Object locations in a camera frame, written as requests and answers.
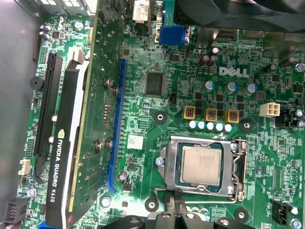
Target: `white connector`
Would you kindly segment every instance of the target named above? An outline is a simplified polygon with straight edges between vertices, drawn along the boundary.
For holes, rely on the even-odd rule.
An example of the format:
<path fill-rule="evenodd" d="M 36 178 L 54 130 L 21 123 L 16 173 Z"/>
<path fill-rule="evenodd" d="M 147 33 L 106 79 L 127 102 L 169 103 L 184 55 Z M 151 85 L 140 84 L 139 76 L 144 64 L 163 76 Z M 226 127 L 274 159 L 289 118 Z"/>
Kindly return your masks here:
<path fill-rule="evenodd" d="M 30 173 L 31 170 L 31 160 L 28 159 L 23 159 L 20 160 L 20 164 L 21 164 L 21 170 L 18 171 L 18 175 L 27 175 Z"/>
<path fill-rule="evenodd" d="M 280 116 L 280 104 L 267 103 L 260 106 L 259 116 L 261 117 L 276 117 Z"/>

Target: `dell logo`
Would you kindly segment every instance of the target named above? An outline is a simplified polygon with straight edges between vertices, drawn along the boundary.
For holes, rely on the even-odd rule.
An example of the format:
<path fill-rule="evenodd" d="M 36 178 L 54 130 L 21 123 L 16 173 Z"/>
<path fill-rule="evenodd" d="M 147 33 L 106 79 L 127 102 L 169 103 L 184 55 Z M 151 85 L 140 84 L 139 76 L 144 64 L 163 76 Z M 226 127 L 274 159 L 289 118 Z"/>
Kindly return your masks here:
<path fill-rule="evenodd" d="M 234 69 L 234 68 L 225 68 L 225 67 L 219 67 L 219 75 L 229 75 L 229 76 L 237 76 L 237 77 L 243 77 L 243 78 L 249 78 L 249 75 L 247 74 L 247 69 L 243 69 L 243 74 L 240 73 L 240 68 Z"/>

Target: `blue component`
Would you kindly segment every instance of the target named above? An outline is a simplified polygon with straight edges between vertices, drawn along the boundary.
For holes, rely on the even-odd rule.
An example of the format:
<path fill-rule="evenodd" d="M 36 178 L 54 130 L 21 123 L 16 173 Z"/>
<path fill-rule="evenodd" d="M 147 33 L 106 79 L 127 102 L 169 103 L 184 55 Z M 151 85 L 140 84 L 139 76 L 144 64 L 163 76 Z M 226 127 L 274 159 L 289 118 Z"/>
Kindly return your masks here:
<path fill-rule="evenodd" d="M 161 26 L 159 44 L 184 45 L 185 28 L 183 26 Z"/>
<path fill-rule="evenodd" d="M 37 229 L 55 229 L 55 228 L 51 228 L 49 227 L 45 221 L 43 221 L 41 224 L 38 225 Z"/>
<path fill-rule="evenodd" d="M 115 177 L 114 171 L 115 171 L 115 165 L 116 165 L 116 159 L 117 159 L 119 141 L 120 141 L 120 128 L 121 128 L 121 118 L 122 118 L 123 104 L 124 104 L 124 90 L 125 90 L 125 85 L 126 85 L 127 66 L 128 66 L 127 60 L 121 59 L 119 94 L 118 94 L 118 100 L 117 100 L 117 104 L 116 104 L 111 157 L 110 157 L 108 178 L 107 178 L 107 186 L 108 186 L 108 189 L 112 193 L 116 193 L 116 190 L 114 188 L 114 177 Z"/>

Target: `cpu socket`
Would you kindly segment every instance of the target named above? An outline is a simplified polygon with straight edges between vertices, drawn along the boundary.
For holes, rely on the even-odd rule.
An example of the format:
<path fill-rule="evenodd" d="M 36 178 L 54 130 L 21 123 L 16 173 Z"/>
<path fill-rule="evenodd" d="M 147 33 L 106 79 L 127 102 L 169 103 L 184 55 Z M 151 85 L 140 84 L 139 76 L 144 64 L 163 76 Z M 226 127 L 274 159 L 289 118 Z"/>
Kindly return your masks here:
<path fill-rule="evenodd" d="M 243 200 L 247 144 L 244 140 L 218 140 L 171 136 L 159 156 L 158 167 L 167 190 Z"/>

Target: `integrated circuit chip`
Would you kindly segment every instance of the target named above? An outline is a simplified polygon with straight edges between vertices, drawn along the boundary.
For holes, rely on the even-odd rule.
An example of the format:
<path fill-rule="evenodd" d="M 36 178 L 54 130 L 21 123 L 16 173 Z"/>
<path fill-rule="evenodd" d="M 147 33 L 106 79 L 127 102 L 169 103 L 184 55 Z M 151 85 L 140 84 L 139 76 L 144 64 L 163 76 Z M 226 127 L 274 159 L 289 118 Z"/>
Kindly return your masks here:
<path fill-rule="evenodd" d="M 164 93 L 165 75 L 159 72 L 148 72 L 145 78 L 145 94 L 162 96 Z"/>
<path fill-rule="evenodd" d="M 221 149 L 183 146 L 180 181 L 191 184 L 219 185 L 221 154 Z"/>

